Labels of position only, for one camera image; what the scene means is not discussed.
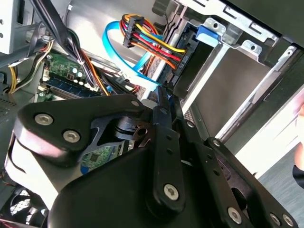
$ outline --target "green circuit board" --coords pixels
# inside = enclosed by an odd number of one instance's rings
[[[97,149],[87,155],[85,155],[81,161],[81,166],[86,167],[86,171],[92,171],[99,166],[106,164],[112,159],[116,158],[121,150],[122,146],[106,146]]]
[[[51,59],[49,60],[49,71],[50,73],[62,76],[70,81],[73,81],[75,77],[84,77],[84,72],[81,66],[61,54],[49,55]]]

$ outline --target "yellow wire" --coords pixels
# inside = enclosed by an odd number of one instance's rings
[[[93,75],[94,75],[94,78],[95,78],[96,82],[99,84],[99,87],[102,88],[102,90],[104,91],[104,94],[105,94],[105,95],[109,96],[110,94],[108,93],[108,91],[107,91],[107,89],[105,88],[103,82],[100,80],[99,76],[97,75],[97,73],[96,73],[96,71],[95,71],[95,68],[94,68],[93,64],[91,63],[89,57],[86,55],[86,53],[85,53],[83,50],[81,50],[81,51],[82,51],[84,57],[87,59],[87,62],[88,62],[88,64],[90,65],[90,68],[92,69],[92,73],[93,73]]]
[[[13,67],[9,67],[10,69],[10,73],[11,73],[11,86],[10,86],[10,90],[9,90],[9,94],[11,94],[15,88],[16,88],[16,84],[17,84],[17,79],[16,79],[16,72],[15,69]]]
[[[130,17],[132,17],[132,16],[139,16],[139,17],[142,17],[141,15],[138,15],[138,14],[128,14],[128,15],[126,15],[125,18],[126,18],[127,21],[129,21]],[[159,33],[158,33],[156,27],[151,23],[151,21],[149,21],[149,19],[147,19],[147,18],[145,18],[145,20],[146,20],[147,22],[150,23],[150,25],[155,29],[156,34],[159,35]]]
[[[125,16],[126,20],[129,21],[129,18],[130,18],[131,16],[140,16],[140,15],[137,15],[137,14],[128,14],[128,15]],[[146,20],[147,22],[149,22],[149,23],[153,26],[153,24],[152,24],[148,19],[145,18],[145,20]],[[146,30],[145,30],[142,26],[140,26],[139,24],[136,24],[136,26],[137,26],[137,28],[139,28],[140,31],[142,31],[145,35],[147,35],[148,37],[150,37],[150,38],[153,39],[153,40],[158,41],[159,43],[161,43],[161,44],[164,45],[165,47],[167,47],[167,48],[169,48],[169,49],[171,49],[171,50],[173,50],[173,51],[179,52],[179,53],[185,53],[185,52],[186,52],[186,50],[178,49],[178,48],[172,47],[172,46],[170,46],[169,44],[163,42],[162,40],[157,39],[155,36],[151,35],[148,31],[146,31]]]
[[[147,35],[148,37],[150,37],[151,39],[153,40],[156,40],[157,42],[159,42],[160,44],[164,45],[165,47],[173,50],[173,51],[176,51],[176,52],[180,52],[180,53],[185,53],[186,50],[182,50],[182,49],[177,49],[177,48],[174,48],[172,46],[170,46],[169,44],[166,44],[165,42],[161,41],[160,39],[157,39],[155,36],[151,35],[150,33],[146,32],[139,24],[136,24],[137,28],[140,29],[140,31],[142,31],[145,35]]]

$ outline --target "red wire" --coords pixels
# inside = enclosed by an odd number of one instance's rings
[[[134,33],[134,36],[135,36],[136,38],[138,38],[138,39],[139,39],[141,42],[143,42],[144,44],[146,44],[146,45],[148,45],[149,47],[151,47],[153,50],[155,50],[155,51],[157,51],[157,52],[159,52],[159,53],[161,53],[161,54],[163,54],[163,55],[165,55],[165,56],[167,56],[167,57],[170,57],[170,58],[172,58],[172,59],[175,59],[175,60],[177,60],[177,61],[180,61],[180,60],[181,60],[181,59],[178,58],[177,56],[171,55],[171,54],[169,54],[169,53],[167,53],[167,52],[161,50],[160,48],[155,47],[153,44],[151,44],[151,43],[149,43],[148,41],[146,41],[145,39],[141,38],[140,35]]]

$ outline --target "orange wire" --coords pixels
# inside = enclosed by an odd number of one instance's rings
[[[104,91],[104,93],[109,96],[110,94],[108,93],[107,89],[105,88],[104,84],[102,83],[102,81],[100,80],[99,76],[97,75],[96,71],[95,71],[95,68],[93,66],[93,64],[91,63],[89,57],[85,54],[85,52],[83,50],[82,51],[82,54],[84,55],[85,59],[87,60],[88,64],[90,65],[90,68],[93,72],[93,75],[94,75],[94,78],[96,80],[96,82],[98,83],[99,87],[102,88],[102,90]]]
[[[134,45],[134,46],[138,46],[138,47],[144,49],[145,51],[150,52],[152,55],[154,55],[154,56],[156,56],[156,57],[158,57],[158,58],[164,60],[164,61],[165,61],[169,66],[171,66],[173,69],[176,68],[175,65],[174,65],[172,62],[170,62],[169,60],[165,59],[165,58],[162,57],[162,56],[159,56],[157,53],[150,51],[149,49],[147,49],[147,48],[144,47],[143,45],[138,44],[138,43],[135,43],[135,42],[131,42],[131,44]]]
[[[151,67],[151,64],[153,62],[153,60],[155,59],[155,56],[152,56],[150,59],[149,59],[149,62],[147,64],[147,67],[145,68],[145,71],[142,73],[143,75],[146,75],[149,71],[149,68]]]

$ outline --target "black mount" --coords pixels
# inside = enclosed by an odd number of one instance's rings
[[[201,140],[195,125],[184,119],[178,97],[168,100],[161,87],[157,95],[153,110],[131,95],[36,103],[20,110],[16,139],[61,168],[104,145],[135,141],[134,149],[61,191],[49,228],[287,228],[286,216],[298,227],[225,145],[215,138]],[[38,124],[38,114],[48,114],[53,123]],[[67,130],[80,140],[67,142]]]

